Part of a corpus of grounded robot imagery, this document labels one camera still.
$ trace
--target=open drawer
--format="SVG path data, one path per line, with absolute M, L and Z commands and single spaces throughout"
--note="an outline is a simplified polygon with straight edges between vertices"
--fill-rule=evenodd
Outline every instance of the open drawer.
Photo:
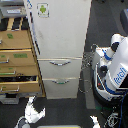
M 40 87 L 38 77 L 30 79 L 29 81 L 21 82 L 0 82 L 0 93 L 29 93 L 39 92 Z
M 38 75 L 36 65 L 0 67 L 0 77 L 12 76 L 35 76 Z
M 27 66 L 34 65 L 31 49 L 24 50 L 0 50 L 1 66 Z

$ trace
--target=blue logo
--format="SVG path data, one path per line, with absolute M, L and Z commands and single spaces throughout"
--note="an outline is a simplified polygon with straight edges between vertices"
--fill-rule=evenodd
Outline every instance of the blue logo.
M 120 68 L 120 72 L 117 74 L 117 77 L 114 78 L 115 82 L 119 85 L 122 79 L 125 77 L 126 70 L 124 68 Z

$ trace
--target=refrigerator door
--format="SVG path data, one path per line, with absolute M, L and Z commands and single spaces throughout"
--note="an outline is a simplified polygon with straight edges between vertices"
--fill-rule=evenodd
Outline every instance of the refrigerator door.
M 29 19 L 33 19 L 29 23 L 35 31 L 38 59 L 83 55 L 91 0 L 24 2 Z

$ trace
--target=wooden cabinet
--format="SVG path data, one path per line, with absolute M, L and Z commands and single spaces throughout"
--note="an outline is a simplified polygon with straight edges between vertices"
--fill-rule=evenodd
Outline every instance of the wooden cabinet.
M 0 31 L 0 97 L 45 96 L 29 29 L 12 31 L 12 21 L 8 20 L 6 31 Z

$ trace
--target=refrigerator drawer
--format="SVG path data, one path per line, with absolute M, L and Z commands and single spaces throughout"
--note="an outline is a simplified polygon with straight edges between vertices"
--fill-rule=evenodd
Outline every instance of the refrigerator drawer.
M 0 49 L 23 49 L 31 48 L 28 32 L 2 31 L 0 32 Z
M 0 50 L 1 66 L 27 66 L 34 65 L 34 58 L 31 49 L 25 50 Z
M 35 76 L 38 75 L 36 65 L 21 67 L 0 67 L 0 77 Z
M 38 78 L 25 82 L 0 82 L 0 93 L 28 93 L 39 92 Z
M 44 79 L 47 99 L 77 98 L 79 79 Z
M 38 61 L 42 78 L 79 77 L 82 58 Z

